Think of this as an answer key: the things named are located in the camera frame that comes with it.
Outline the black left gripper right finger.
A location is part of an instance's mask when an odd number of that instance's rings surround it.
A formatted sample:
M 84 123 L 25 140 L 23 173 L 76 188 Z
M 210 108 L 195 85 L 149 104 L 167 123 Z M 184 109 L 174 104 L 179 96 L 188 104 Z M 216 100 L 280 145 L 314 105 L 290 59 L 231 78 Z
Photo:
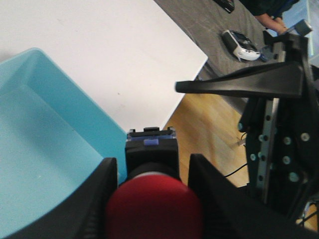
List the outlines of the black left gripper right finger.
M 190 156 L 188 185 L 203 206 L 205 239 L 319 237 L 243 193 L 201 154 Z

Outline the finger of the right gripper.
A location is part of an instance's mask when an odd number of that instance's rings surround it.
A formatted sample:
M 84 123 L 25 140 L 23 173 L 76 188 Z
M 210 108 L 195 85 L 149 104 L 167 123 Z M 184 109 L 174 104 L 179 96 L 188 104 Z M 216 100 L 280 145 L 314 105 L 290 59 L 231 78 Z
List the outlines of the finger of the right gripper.
M 247 67 L 220 78 L 176 82 L 175 91 L 250 98 L 299 98 L 304 70 L 298 62 L 281 62 Z

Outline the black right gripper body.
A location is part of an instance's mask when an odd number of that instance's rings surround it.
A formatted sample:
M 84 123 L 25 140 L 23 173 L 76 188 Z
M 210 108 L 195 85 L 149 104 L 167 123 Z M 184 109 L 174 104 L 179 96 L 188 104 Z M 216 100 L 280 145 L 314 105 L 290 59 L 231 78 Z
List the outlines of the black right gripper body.
M 246 133 L 249 194 L 295 221 L 319 200 L 319 92 L 308 61 L 308 39 L 267 37 L 277 54 L 265 65 L 263 90 L 239 121 Z

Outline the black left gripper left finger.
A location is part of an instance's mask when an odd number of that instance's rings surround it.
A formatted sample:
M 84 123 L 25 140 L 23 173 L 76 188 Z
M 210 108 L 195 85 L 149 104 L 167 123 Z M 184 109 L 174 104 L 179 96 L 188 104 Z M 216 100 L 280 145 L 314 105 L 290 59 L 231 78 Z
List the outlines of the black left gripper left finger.
M 11 239 L 104 239 L 105 205 L 118 186 L 117 160 L 105 158 L 63 202 Z

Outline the person forearm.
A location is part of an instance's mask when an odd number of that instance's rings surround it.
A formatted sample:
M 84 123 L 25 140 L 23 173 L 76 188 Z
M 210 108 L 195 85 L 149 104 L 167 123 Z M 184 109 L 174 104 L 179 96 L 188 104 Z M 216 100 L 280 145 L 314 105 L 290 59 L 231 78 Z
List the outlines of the person forearm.
M 271 18 L 268 14 L 257 15 L 255 18 L 267 29 L 275 31 L 277 34 L 282 34 L 288 30 L 282 18 Z

